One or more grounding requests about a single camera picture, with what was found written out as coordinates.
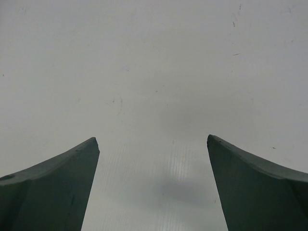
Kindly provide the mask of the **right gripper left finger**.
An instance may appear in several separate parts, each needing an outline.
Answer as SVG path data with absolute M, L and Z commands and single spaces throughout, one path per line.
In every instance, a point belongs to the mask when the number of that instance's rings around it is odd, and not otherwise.
M 95 137 L 0 179 L 2 231 L 79 231 L 99 160 Z

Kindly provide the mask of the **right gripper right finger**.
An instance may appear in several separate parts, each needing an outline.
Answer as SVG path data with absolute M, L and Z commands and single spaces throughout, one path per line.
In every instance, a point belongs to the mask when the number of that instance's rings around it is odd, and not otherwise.
M 306 231 L 308 175 L 214 135 L 207 149 L 230 231 Z

